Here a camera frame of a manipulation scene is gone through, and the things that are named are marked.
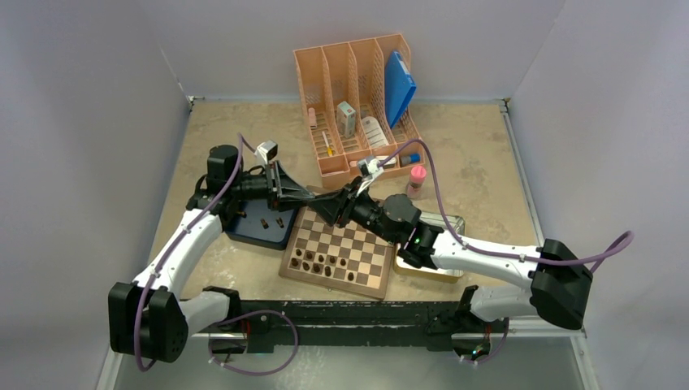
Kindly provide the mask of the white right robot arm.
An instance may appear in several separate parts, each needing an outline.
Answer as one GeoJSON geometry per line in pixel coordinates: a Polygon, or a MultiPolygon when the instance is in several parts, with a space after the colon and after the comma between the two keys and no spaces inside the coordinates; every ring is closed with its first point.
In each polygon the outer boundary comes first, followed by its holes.
{"type": "Polygon", "coordinates": [[[592,273],[562,243],[510,246],[470,239],[450,227],[422,221],[421,210],[404,193],[382,201],[355,180],[338,191],[313,196],[306,206],[331,226],[355,222],[397,247],[416,269],[455,270],[504,281],[497,288],[470,286],[456,309],[458,324],[474,331],[502,318],[537,315],[568,330],[579,330],[587,308],[592,273]]]}

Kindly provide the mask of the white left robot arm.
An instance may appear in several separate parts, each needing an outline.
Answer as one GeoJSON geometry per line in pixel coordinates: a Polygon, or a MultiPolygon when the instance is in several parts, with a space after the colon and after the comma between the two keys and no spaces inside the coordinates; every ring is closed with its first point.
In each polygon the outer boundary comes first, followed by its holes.
{"type": "Polygon", "coordinates": [[[195,184],[173,236],[154,260],[129,283],[116,283],[108,294],[110,346],[132,355],[140,371],[156,362],[174,362],[188,338],[215,325],[233,332],[245,314],[239,293],[208,287],[197,297],[179,295],[210,245],[221,237],[242,202],[264,200],[271,210],[305,205],[313,193],[291,179],[275,160],[278,145],[264,141],[251,151],[256,166],[244,169],[246,146],[210,149],[206,173],[195,184]]]}

